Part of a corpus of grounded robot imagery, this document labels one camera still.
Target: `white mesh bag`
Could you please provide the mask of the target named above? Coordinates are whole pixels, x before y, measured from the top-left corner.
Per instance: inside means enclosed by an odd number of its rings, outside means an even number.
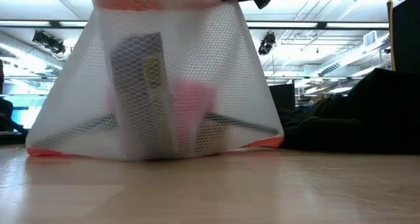
[[[31,155],[191,158],[284,137],[237,1],[93,0]]]

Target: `spotlight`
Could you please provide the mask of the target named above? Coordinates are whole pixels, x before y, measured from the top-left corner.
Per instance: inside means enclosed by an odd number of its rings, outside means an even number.
[[[268,32],[261,41],[260,47],[258,48],[258,54],[267,55],[270,53],[274,44],[276,44],[276,36],[273,32]]]
[[[43,45],[46,49],[49,49],[55,54],[66,52],[66,47],[61,39],[55,39],[54,36],[51,36],[41,30],[35,31],[32,41],[38,45]]]

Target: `fluorescent light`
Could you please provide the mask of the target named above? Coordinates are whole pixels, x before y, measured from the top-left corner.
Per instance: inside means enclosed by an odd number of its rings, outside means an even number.
[[[352,76],[362,76],[362,75],[366,75],[370,72],[372,72],[374,69],[376,69],[377,67],[371,67],[371,68],[367,68],[365,70],[360,70],[359,72],[356,72],[354,74],[352,74]]]
[[[0,97],[46,97],[48,94],[2,94]]]
[[[60,21],[59,23],[63,27],[85,27],[87,21]]]
[[[341,93],[341,92],[345,92],[345,91],[349,91],[350,89],[352,89],[352,87],[341,87],[341,88],[336,88],[330,91],[330,93]]]
[[[5,76],[5,79],[44,79],[54,80],[57,76]]]
[[[295,97],[300,97],[300,96],[304,96],[304,97],[316,97],[318,95],[295,95]]]
[[[309,77],[310,79],[347,79],[347,77]]]
[[[51,26],[48,21],[20,21],[20,20],[0,20],[0,26]]]
[[[389,28],[388,23],[327,23],[326,28]]]
[[[315,28],[316,22],[247,22],[248,27],[254,28]]]
[[[304,79],[305,77],[300,77],[300,76],[266,76],[266,79],[270,79],[270,80],[286,80],[286,79]]]
[[[313,87],[311,89],[305,90],[305,94],[311,94],[311,93],[315,93],[315,92],[318,92],[318,91],[321,91],[321,90],[322,89],[319,89],[317,87]]]

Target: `person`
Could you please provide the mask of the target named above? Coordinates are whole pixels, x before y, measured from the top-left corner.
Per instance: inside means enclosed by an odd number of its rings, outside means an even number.
[[[5,73],[3,72],[3,61],[0,59],[0,94],[3,94],[4,82],[5,82]]]

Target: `wooden floor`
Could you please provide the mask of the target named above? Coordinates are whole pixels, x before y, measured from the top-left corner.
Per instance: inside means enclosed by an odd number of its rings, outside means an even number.
[[[265,150],[171,162],[0,147],[0,223],[420,223],[420,157]]]

